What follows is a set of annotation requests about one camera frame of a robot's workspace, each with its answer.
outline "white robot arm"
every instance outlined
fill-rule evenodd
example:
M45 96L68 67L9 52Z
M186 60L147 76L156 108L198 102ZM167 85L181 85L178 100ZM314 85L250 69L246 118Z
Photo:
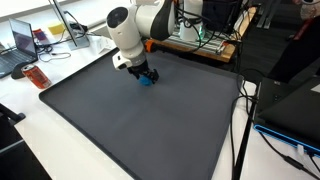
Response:
M175 17L172 0L150 1L148 5L115 8L107 16L107 27L120 50L113 56L115 68L127 68L137 79L144 76L154 84L159 75L148 67L141 36L160 41L167 39L173 33Z

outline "white table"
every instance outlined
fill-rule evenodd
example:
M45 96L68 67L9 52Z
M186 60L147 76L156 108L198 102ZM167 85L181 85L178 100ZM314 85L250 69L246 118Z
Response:
M298 156L297 149L274 138L265 136L268 141L281 153L288 155L300 163L306 164L315 172L315 166L307 155L304 155L304 161ZM320 165L320 158L314 157L315 162ZM314 180L303 171L299 171L285 162L276 154L263 140L260 134L251 128L247 150L241 172L241 180Z
M66 44L54 48L54 52L65 51L69 51ZM90 48L85 48L71 51L72 56L68 59L49 63L38 61L35 65L55 84L106 52L95 55ZM7 76L0 79L0 84L0 102L12 111L27 116L15 128L52 179L132 179L76 128L41 102L38 95L42 90L30 80L13 80ZM255 88L254 84L246 83L249 94L253 94ZM233 117L237 157L247 122L244 99L238 101ZM228 132L212 179L231 179L231 164Z

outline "wire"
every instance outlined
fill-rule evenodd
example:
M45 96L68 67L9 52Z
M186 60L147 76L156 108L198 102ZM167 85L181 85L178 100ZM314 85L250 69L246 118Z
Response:
M49 56L49 58L47 59L43 59L42 56L47 55ZM63 53L43 53L43 54L39 54L39 60L42 62L50 62L52 60L60 60L60 59L66 59L68 57L71 57L71 54L68 52L63 52Z
M317 165L316 162L314 162L313 156L312 156L311 154L309 154L309 158L310 158L310 160L312 161L312 163L314 164L314 166L317 168L317 170L320 172L319 166Z
M38 48L45 48L47 46L52 46L52 45L56 45L56 44L60 44L60 43L64 43L64 42L70 41L71 39L62 40L65 32L66 32L66 29L64 29L62 31L61 37L60 37L60 39L58 41L56 41L54 43L50 43L50 44L37 44Z
M233 111L234 111L234 108L235 108L235 105L236 103L238 102L238 100L240 98L243 98L245 96L238 96L237 98L235 98L233 101L232 101L232 104L231 104L231 116L230 116L230 140L231 140L231 152L232 152L232 169L231 169L231 179L234 180L235 179L235 164L236 164L236 158L235 158L235 150L234 150L234 140L233 140Z
M200 49L200 47L201 47L201 36L200 36L200 34L199 34L199 31L198 31L198 29L195 27L195 25L191 22L191 20L189 19L189 18L186 18L184 15L183 15L183 13L181 13L181 12L179 12L179 11L177 11L178 12L178 14L180 14L181 16L182 16L182 18L185 20L184 21L184 26L186 26L186 24L185 24L185 22L187 21L191 26L192 26L192 28L196 31L196 33L197 33L197 35L198 35L198 40L199 40L199 45L198 45L198 47L197 48L195 48L195 49L192 49L192 50L190 50L190 51L185 51L184 53L193 53L193 52L195 52L195 51L197 51L198 49Z
M259 70L256 70L256 69L245 69L243 70L242 72L238 73L237 74L237 79L242 75L241 73L245 72L245 71L255 71L261 75L264 75L262 72L260 72ZM244 83L243 83L243 86L242 88L244 89L244 94L240 91L240 87L238 86L238 90L239 92L241 93L241 96L239 96L237 99L239 99L240 97L246 97L247 99L247 102L246 104L248 103L248 101L252 101L252 102L257 102L255 101L255 98L253 99L254 96L248 96L248 93L247 91L245 90L245 87L244 87ZM248 113L248 110L246 110L247 114L248 114L248 118L251 120L252 123L254 123L253 121L253 118L251 117L251 115ZM234 155L234 144L233 144L233 133L232 133L232 128L230 129L230 134L231 134L231 148L232 148L232 163L235 162L235 155ZM318 176L316 176L314 173L310 172L308 169L306 169L304 167L303 164L301 164L300 162L296 161L295 159L291 158L290 156L286 156L284 154L282 154L280 151L278 151L274 146L272 146L272 144L267 140L267 138L261 133L259 132L259 134L261 135L261 137L263 138L263 140L267 143L267 145L275 152L277 153L284 161L286 161L288 164L292 165L293 167L299 169L299 170L302 170L304 171L305 173L309 174L311 177L317 179L317 180L320 180L320 178ZM234 164L232 166L232 180L234 179Z
M207 18L207 17L204 17L204 16L201 16L201 15L198 15L198 14L194 14L194 13L185 11L185 10L179 8L178 6L175 6L175 8L176 8L176 10L177 10L177 13L181 16L180 18L187 20L187 21L189 22L189 24L192 24L191 21L189 21L189 19L186 18L182 13L189 14L189 15L192 15L192 16L195 16L195 17L198 17L198 18L202 18L202 19L205 19L205 20L209 21L210 23L213 23L213 22L212 22L209 18ZM198 45L197 48L195 48L195 49L193 49L193 50L190 50L190 51L185 51L185 52L183 52L183 53L192 53L192 52L195 52L195 51L199 50L200 48L202 48L202 47L204 47L206 44L208 44L210 41L212 41L212 40L213 40L213 37L216 37L215 39L221 38L221 39L223 39L223 40L230 40L230 38L225 39L225 38L222 38L222 37L220 36L221 34L225 34L225 33L223 33L222 31L220 31L219 35L215 35L215 31L213 31L212 33L210 33L210 34L211 34L210 38L207 39L206 42L204 42L203 44L201 44L201 37L200 37L199 31L197 30L197 28L196 28L194 25L193 25L192 27L195 29L196 33L198 34L199 45Z
M86 34L86 31L83 29L82 25L78 22L78 20L69 12L69 11L64 11L65 13L69 14L69 16L72 17L72 19L74 19L76 21L76 23L78 24L79 28L82 31L82 36L84 36Z

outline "black cable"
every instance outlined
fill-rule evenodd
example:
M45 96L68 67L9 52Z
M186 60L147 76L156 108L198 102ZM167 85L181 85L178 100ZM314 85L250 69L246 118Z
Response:
M213 24L212 20L209 19L209 18L207 18L207 17L205 17L205 16L201 16L201 15L198 15L198 14L194 14L194 13L185 11L185 10L179 8L177 5L175 6L175 8L176 8L176 10L177 10L178 13L179 13L179 11L181 11L181 12L183 12L183 13L185 13L185 14L189 14L189 15L192 15L192 16L195 16L195 17L198 17L198 18L205 19L205 20L207 20L210 24ZM199 46L198 46L196 49L191 50L191 51L188 51L188 52L195 52L195 51L197 51L198 49L204 47L207 43L209 43L210 41L213 40L213 37L216 37L215 39L221 38L221 39L223 39L223 40L230 40L230 38L225 39L225 38L220 37L221 34L224 34L224 35L225 35L225 33L223 33L222 30L220 31L220 33L219 33L218 35L215 35L215 31L213 31L212 34L211 34L211 37L210 37L205 43L203 43L202 45L200 45L200 44L201 44L201 43L200 43Z
M44 46L42 48L39 48L39 50L37 51L38 55L40 55L41 53L49 53L53 50L52 46Z
M47 60L44 60L44 59L42 59L42 56L43 56L43 55L48 55L48 56L50 56L50 58L47 59ZM65 56L63 56L63 57L54 57L54 58L53 58L53 56L59 56L59 55L65 55ZM71 54L68 53L68 52L64 52L64 53L43 53L43 54L39 54L39 60L42 61L42 62L50 62L50 61L52 61L52 60L66 59L66 58L68 58L68 57L71 57Z
M312 163L314 164L314 166L317 168L317 170L320 172L319 166L317 165L316 162L314 162L313 156L312 156L311 154L309 154L309 158L310 158L310 160L312 161Z
M259 70L255 70L255 69L245 69L244 71L256 71L256 72L258 72L258 73L261 73ZM248 96L248 94L247 94L247 91L246 90L244 90L244 92L245 92L245 94L243 94L241 91L239 91L242 95L241 96L239 96L237 99L239 99L240 97L246 97L246 99L247 99L247 102L246 103L248 103L248 101L250 100L250 101L252 101L252 100L254 100L254 99L252 99L252 96L249 98L249 96ZM251 119L251 122L252 123L254 123L254 121L253 121L253 118L250 116L250 114L248 113L248 116L249 116L249 118ZM295 168L297 168L297 169L299 169L299 170L302 170L302 171L304 171L305 173L307 173L307 174L309 174L311 177L313 177L313 178L315 178L315 179L317 179L317 180L320 180L320 178L318 177L318 176L316 176L314 173L312 173L312 172L310 172L308 169L306 169L304 166L303 166L303 164L301 164L300 162L298 162L298 161L296 161L295 159L293 159L293 158L291 158L290 156L286 156L286 155L284 155L284 154L282 154L281 152L279 152L274 146L272 146L272 144L267 140L267 138L261 133L261 132L259 132L259 134L261 135L261 137L264 139L264 141L267 143L267 145L275 152L275 153L277 153L280 157L282 157L282 159L284 160L284 161L286 161L288 164L290 164L290 165L292 165L293 167L295 167ZM234 144L233 144L233 137L231 136L231 148L234 148ZM232 150L232 158L234 158L234 149ZM234 165L233 165L233 169L232 169L232 180L233 180L233 178L234 178Z
M233 111L234 111L234 108L235 108L235 105L236 105L236 103L237 103L237 101L238 101L238 99L240 99L240 98L243 98L243 97L245 97L245 96L238 96L237 98L235 98L233 101L232 101L232 104L231 104L231 117L230 117L230 140L231 140L231 152L232 152L232 169L231 169L231 180L234 180L235 179L235 177L234 177L234 175L235 175L235 173L234 173L234 171L235 171L235 164L236 164L236 158L235 158L235 150L234 150L234 140L233 140L233 123L232 123L232 121L233 121Z
M70 41L71 39L62 40L65 32L66 32L66 29L64 29L62 31L61 37L60 37L60 39L58 41L56 41L54 43L50 43L50 44L37 44L38 48L45 48L47 46L52 46L52 45L56 45L56 44L60 44L60 43L64 43L64 42Z
M196 47L195 49L192 49L192 50L190 50L190 51L184 51L183 53L193 53L193 52L195 52L195 51L197 51L197 50L199 50L200 49L200 46L201 46L201 36L200 36L200 34L199 34L199 31L198 31L198 29L195 27L195 25L190 21L190 19L189 18L186 18L184 15L183 15L183 13L181 13L181 12L179 12L179 11L177 11L178 12L178 14L180 14L181 16L182 16L182 18L185 20L185 21L187 21L191 26L192 26L192 28L196 31L196 33L197 33L197 35L198 35L198 40L199 40L199 44L198 44L198 47Z
M78 24L79 28L82 31L82 36L80 36L80 37L83 37L86 34L86 31L83 29L82 25L78 22L78 20L69 11L64 11L64 12L69 14L69 16L71 16L72 19L74 19L76 21L76 23Z

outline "black surface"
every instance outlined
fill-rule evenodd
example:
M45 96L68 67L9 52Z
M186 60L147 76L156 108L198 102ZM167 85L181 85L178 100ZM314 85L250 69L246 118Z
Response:
M236 75L148 54L159 81L117 72L113 54L40 94L136 179L210 179L238 96Z
M254 0L253 3L264 3L266 1L267 0ZM248 34L244 37L242 69L254 68L267 74L279 59L284 47L287 45L288 42L285 41L285 39L289 35L294 34L298 29L301 23L301 19L299 18L300 6L294 5L291 0L282 0L281 3L283 4L280 4L269 30L256 28L256 24L252 24L250 26ZM299 84L304 81L305 78L313 75L319 67L319 63L320 61L318 60L317 63L314 63L305 71L300 73L296 78L294 78L292 84ZM254 71L247 71L244 75L249 81L257 84L261 81L261 76ZM6 135L6 139L16 137L16 135L12 133L6 133ZM31 153L29 151L30 150L26 150L20 153L25 156L25 154ZM18 158L21 154L13 156L13 159ZM31 163L31 160L28 158L26 158L25 161L30 161L26 163ZM28 170L24 168L16 168L15 171L18 173Z
M263 110L281 101L281 99L289 95L295 88L295 86L287 83L263 78L259 85L259 103L257 105L255 115L258 116Z
M0 118L0 151L22 138L7 119ZM0 153L1 180L50 180L30 148L21 143Z
M286 97L263 109L255 118L255 129L295 146L301 144L305 150L320 155L320 93L311 90L319 84L319 77L311 78Z
M227 34L233 32L238 19L242 0L204 0L202 16L205 27L212 31L221 31Z

